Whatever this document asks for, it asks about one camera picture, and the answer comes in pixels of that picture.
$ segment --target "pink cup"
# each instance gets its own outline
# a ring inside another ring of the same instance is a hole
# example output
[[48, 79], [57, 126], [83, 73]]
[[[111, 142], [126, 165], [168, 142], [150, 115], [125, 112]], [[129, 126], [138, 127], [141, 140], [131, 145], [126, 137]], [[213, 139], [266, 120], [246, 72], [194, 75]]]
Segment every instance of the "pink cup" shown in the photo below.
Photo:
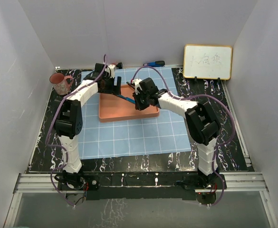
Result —
[[61, 73], [55, 73], [51, 75], [49, 80], [52, 83], [53, 88], [58, 93], [58, 95], [66, 95], [67, 93], [69, 93], [71, 85], [73, 83], [72, 76], [64, 76]]

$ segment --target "cable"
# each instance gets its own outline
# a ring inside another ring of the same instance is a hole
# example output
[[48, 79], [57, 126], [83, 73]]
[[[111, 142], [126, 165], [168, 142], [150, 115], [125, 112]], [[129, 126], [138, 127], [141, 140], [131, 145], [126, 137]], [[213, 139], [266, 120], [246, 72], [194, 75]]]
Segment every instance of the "cable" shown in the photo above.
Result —
[[83, 198], [84, 198], [84, 196], [81, 197], [81, 198], [79, 198], [79, 199], [77, 200], [77, 202], [76, 202], [74, 205], [76, 205], [77, 203], [79, 203], [79, 201], [80, 201], [81, 199], [83, 199]]
[[104, 81], [108, 81], [110, 79], [110, 77], [111, 77], [111, 69], [110, 69], [110, 67], [106, 67], [106, 68], [109, 69], [109, 76], [103, 77]]
[[84, 185], [85, 185], [85, 181], [84, 181], [84, 183], [83, 183], [83, 185], [81, 187], [79, 187], [78, 189], [73, 189], [73, 190], [80, 190], [80, 189], [83, 188]]
[[211, 190], [210, 190], [210, 192], [209, 192], [209, 193], [211, 193], [211, 192], [213, 191], [213, 187], [214, 187], [214, 185], [212, 185], [212, 186], [211, 186]]
[[217, 191], [217, 184], [215, 184], [215, 191], [213, 191], [213, 193], [215, 193]]
[[223, 143], [220, 143], [220, 144], [218, 144], [218, 145], [215, 146], [214, 155], [213, 155], [212, 163], [211, 163], [211, 169], [212, 169], [212, 171], [215, 173], [215, 175], [216, 175], [217, 177], [219, 177], [219, 179], [220, 179], [221, 182], [222, 182], [222, 193], [221, 193], [219, 199], [218, 199], [216, 202], [214, 202], [214, 203], [212, 204], [212, 205], [216, 205], [218, 202], [220, 202], [220, 200], [222, 199], [223, 194], [224, 194], [224, 180], [223, 180], [223, 178], [222, 178], [222, 177], [215, 171], [215, 169], [214, 169], [214, 161], [215, 161], [215, 159], [216, 159], [216, 157], [217, 157], [217, 150], [218, 150], [219, 147], [224, 146], [224, 145], [230, 143], [230, 142], [233, 140], [233, 138], [234, 138], [234, 136], [235, 136], [235, 133], [236, 133], [235, 122], [234, 122], [234, 119], [233, 119], [233, 117], [232, 117], [232, 115], [231, 115], [229, 109], [228, 109], [220, 100], [218, 100], [217, 98], [215, 98], [215, 97], [213, 97], [213, 96], [207, 95], [207, 94], [194, 95], [194, 96], [189, 96], [189, 97], [186, 97], [186, 98], [181, 98], [181, 97], [178, 97], [178, 96], [173, 95], [173, 94], [171, 93], [171, 91], [169, 90], [169, 88], [168, 88], [168, 86], [167, 86], [167, 83], [166, 83], [164, 77], [162, 76], [162, 74], [161, 74], [156, 68], [154, 68], [154, 67], [152, 67], [152, 66], [142, 66], [142, 67], [138, 68], [137, 71], [135, 72], [133, 78], [131, 79], [131, 82], [134, 80], [135, 76], [138, 74], [139, 70], [141, 70], [142, 68], [150, 68], [150, 69], [155, 70], [155, 71], [159, 74], [159, 76], [161, 77], [161, 79], [163, 80], [164, 85], [165, 85], [165, 87], [166, 87], [166, 89], [167, 89], [167, 92], [168, 92], [169, 96], [171, 96], [173, 99], [185, 101], [185, 100], [192, 100], [192, 99], [199, 98], [199, 97], [207, 97], [207, 98], [210, 98], [210, 99], [214, 100], [215, 102], [217, 102], [218, 104], [220, 104], [220, 105], [223, 107], [223, 109], [226, 111], [226, 113], [228, 114], [229, 118], [231, 119], [231, 126], [232, 126], [232, 133], [231, 133], [231, 136], [229, 137], [229, 139], [228, 139], [227, 141], [225, 141], [225, 142], [223, 142]]
[[84, 89], [84, 88], [86, 88], [86, 87], [92, 85], [94, 82], [96, 82], [96, 81], [101, 77], [101, 75], [104, 73], [105, 68], [106, 68], [106, 66], [107, 66], [106, 54], [104, 55], [104, 58], [103, 58], [103, 59], [104, 59], [104, 67], [103, 67], [102, 71], [100, 72], [100, 74], [98, 75], [98, 77], [96, 77], [96, 79], [95, 79], [93, 82], [91, 82], [91, 83], [89, 83], [89, 84], [87, 84], [87, 85], [84, 85], [84, 86], [82, 86], [81, 88], [76, 89], [76, 90], [73, 91], [72, 93], [70, 93], [70, 94], [64, 96], [64, 98], [62, 99], [62, 101], [59, 103], [59, 106], [58, 106], [57, 111], [56, 111], [55, 114], [54, 114], [53, 120], [52, 120], [52, 122], [51, 122], [51, 125], [50, 125], [50, 127], [49, 127], [49, 130], [48, 130], [48, 133], [47, 133], [47, 136], [46, 136], [46, 140], [45, 140], [46, 146], [49, 146], [49, 147], [59, 147], [59, 148], [63, 149], [63, 150], [66, 152], [66, 161], [65, 161], [65, 164], [63, 163], [62, 166], [59, 166], [59, 167], [54, 168], [54, 169], [51, 171], [50, 179], [51, 179], [51, 183], [52, 183], [54, 189], [60, 194], [60, 196], [62, 196], [62, 197], [66, 200], [66, 202], [67, 202], [69, 205], [71, 205], [71, 206], [73, 206], [73, 207], [75, 207], [76, 205], [75, 205], [74, 203], [70, 202], [69, 200], [67, 200], [67, 199], [65, 198], [65, 196], [60, 192], [60, 190], [55, 186], [54, 181], [53, 181], [53, 178], [52, 178], [52, 175], [53, 175], [54, 171], [60, 170], [60, 169], [62, 169], [62, 168], [64, 168], [64, 167], [67, 166], [67, 163], [68, 163], [68, 151], [67, 151], [67, 149], [66, 149], [64, 146], [62, 146], [62, 145], [58, 145], [58, 144], [49, 144], [49, 139], [50, 139], [50, 135], [51, 135], [51, 131], [52, 131], [52, 129], [53, 129], [54, 123], [55, 123], [55, 121], [56, 121], [56, 119], [57, 119], [57, 117], [58, 117], [58, 113], [59, 113], [59, 111], [60, 111], [60, 109], [61, 109], [61, 107], [62, 107], [64, 101], [66, 101], [66, 99], [67, 99], [68, 97], [70, 97], [70, 96], [76, 94], [78, 91], [81, 91], [82, 89]]
[[84, 188], [83, 188], [83, 191], [84, 191], [84, 198], [86, 199], [86, 196], [87, 196], [87, 191], [89, 189], [89, 186], [88, 186], [88, 183], [85, 184]]

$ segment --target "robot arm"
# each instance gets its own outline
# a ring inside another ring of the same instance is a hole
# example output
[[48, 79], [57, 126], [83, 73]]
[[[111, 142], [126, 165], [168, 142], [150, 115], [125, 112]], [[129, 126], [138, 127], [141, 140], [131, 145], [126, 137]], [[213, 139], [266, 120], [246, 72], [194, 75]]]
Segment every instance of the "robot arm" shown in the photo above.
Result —
[[211, 163], [220, 130], [220, 123], [206, 102], [177, 100], [169, 96], [166, 89], [159, 90], [151, 78], [134, 80], [135, 108], [143, 110], [149, 105], [170, 110], [182, 116], [187, 123], [191, 137], [197, 142], [199, 154], [198, 170], [208, 176], [213, 173]]
[[[95, 70], [83, 79], [79, 88], [92, 83], [102, 71], [103, 67], [103, 64], [97, 63]], [[63, 168], [66, 173], [78, 173], [82, 167], [78, 150], [78, 134], [81, 132], [83, 126], [81, 107], [83, 107], [92, 95], [98, 92], [114, 95], [121, 94], [121, 77], [117, 77], [117, 85], [114, 85], [115, 69], [115, 65], [107, 66], [105, 72], [97, 82], [68, 97], [60, 109], [54, 127], [61, 144], [68, 150], [68, 152], [63, 152], [63, 159], [67, 161], [67, 165]], [[60, 101], [61, 97], [55, 100], [57, 105], [59, 105]]]

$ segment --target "purple cable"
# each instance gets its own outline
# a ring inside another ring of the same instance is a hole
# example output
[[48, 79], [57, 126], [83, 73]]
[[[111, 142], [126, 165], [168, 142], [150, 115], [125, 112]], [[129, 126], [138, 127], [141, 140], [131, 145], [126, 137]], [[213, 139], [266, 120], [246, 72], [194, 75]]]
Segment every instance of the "purple cable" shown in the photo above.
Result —
[[[51, 131], [52, 131], [53, 126], [54, 126], [54, 123], [55, 123], [55, 121], [56, 121], [56, 119], [57, 119], [57, 117], [58, 117], [58, 113], [59, 113], [59, 111], [60, 111], [60, 109], [61, 109], [61, 107], [62, 107], [64, 101], [66, 101], [66, 99], [67, 99], [68, 97], [70, 97], [70, 96], [76, 94], [78, 91], [81, 91], [82, 89], [84, 89], [84, 88], [86, 88], [86, 87], [92, 85], [94, 82], [96, 82], [96, 81], [101, 77], [101, 75], [103, 74], [103, 72], [105, 71], [106, 66], [107, 66], [107, 61], [106, 61], [106, 54], [105, 54], [105, 55], [104, 55], [104, 67], [103, 67], [101, 73], [98, 75], [98, 77], [96, 77], [96, 79], [95, 79], [93, 82], [91, 82], [91, 83], [89, 83], [89, 84], [87, 84], [87, 85], [84, 85], [84, 86], [82, 86], [81, 88], [76, 89], [76, 90], [73, 91], [72, 93], [70, 93], [70, 94], [64, 96], [63, 100], [59, 103], [59, 106], [58, 106], [57, 111], [55, 112], [55, 115], [54, 115], [54, 117], [53, 117], [53, 120], [52, 120], [52, 122], [51, 122], [51, 125], [50, 125], [50, 127], [49, 127], [49, 130], [48, 130], [48, 133], [47, 133], [47, 136], [46, 136], [45, 144], [46, 144], [46, 146], [49, 146], [49, 147], [59, 147], [59, 148], [63, 149], [63, 150], [66, 152], [66, 159], [67, 159], [67, 161], [68, 161], [68, 153], [67, 153], [67, 150], [66, 150], [66, 148], [65, 148], [64, 146], [62, 146], [62, 145], [57, 145], [57, 144], [53, 144], [53, 145], [49, 144], [49, 139], [50, 139]], [[54, 169], [51, 171], [50, 179], [51, 179], [51, 183], [52, 183], [53, 187], [55, 188], [55, 190], [66, 200], [66, 202], [67, 202], [68, 204], [70, 204], [71, 206], [74, 207], [75, 204], [72, 203], [72, 202], [70, 202], [69, 200], [67, 200], [67, 199], [65, 198], [65, 196], [64, 196], [64, 195], [59, 191], [59, 189], [55, 186], [55, 184], [54, 184], [54, 182], [53, 182], [53, 179], [52, 179], [52, 174], [54, 173], [54, 171], [66, 167], [67, 161], [65, 161], [65, 164], [64, 164], [64, 165], [59, 166], [59, 167], [56, 167], [56, 168], [54, 168]]]
[[220, 105], [223, 107], [223, 109], [226, 111], [226, 113], [228, 114], [229, 118], [231, 119], [231, 126], [232, 126], [232, 133], [231, 133], [231, 136], [229, 137], [229, 139], [228, 139], [227, 141], [222, 142], [222, 143], [220, 143], [220, 144], [218, 144], [218, 145], [215, 146], [214, 155], [213, 155], [212, 162], [211, 162], [211, 169], [212, 169], [212, 171], [215, 173], [216, 176], [219, 177], [219, 179], [220, 179], [221, 182], [222, 182], [222, 193], [221, 193], [219, 199], [218, 199], [216, 202], [214, 202], [214, 203], [212, 204], [212, 205], [216, 205], [216, 204], [219, 203], [219, 201], [222, 199], [223, 194], [224, 194], [224, 180], [223, 180], [223, 178], [215, 171], [215, 168], [214, 168], [214, 162], [215, 162], [215, 159], [216, 159], [216, 157], [217, 157], [217, 149], [218, 149], [220, 146], [224, 146], [224, 145], [230, 143], [230, 142], [233, 140], [233, 138], [234, 138], [234, 136], [235, 136], [235, 133], [236, 133], [236, 130], [235, 130], [235, 122], [234, 122], [234, 119], [233, 119], [233, 117], [232, 117], [232, 115], [231, 115], [229, 109], [228, 109], [220, 100], [218, 100], [217, 98], [215, 98], [215, 97], [213, 97], [213, 96], [207, 95], [207, 94], [194, 95], [194, 96], [190, 96], [190, 97], [186, 97], [186, 98], [181, 98], [181, 97], [178, 97], [178, 96], [174, 96], [174, 95], [171, 93], [171, 91], [169, 90], [169, 88], [168, 88], [168, 86], [167, 86], [167, 83], [166, 83], [164, 77], [161, 75], [161, 73], [160, 73], [156, 68], [154, 68], [154, 67], [152, 67], [152, 66], [142, 66], [142, 67], [138, 68], [137, 71], [135, 72], [133, 78], [131, 79], [131, 82], [134, 80], [135, 76], [138, 74], [139, 70], [141, 70], [142, 68], [150, 68], [150, 69], [155, 70], [155, 71], [159, 74], [159, 76], [161, 77], [161, 79], [163, 80], [164, 85], [165, 85], [165, 87], [166, 87], [166, 89], [167, 89], [167, 92], [168, 92], [169, 96], [171, 96], [173, 99], [185, 101], [185, 100], [192, 100], [192, 99], [195, 99], [195, 98], [198, 98], [198, 97], [207, 97], [207, 98], [210, 98], [210, 99], [214, 100], [215, 102], [217, 102], [218, 104], [220, 104]]

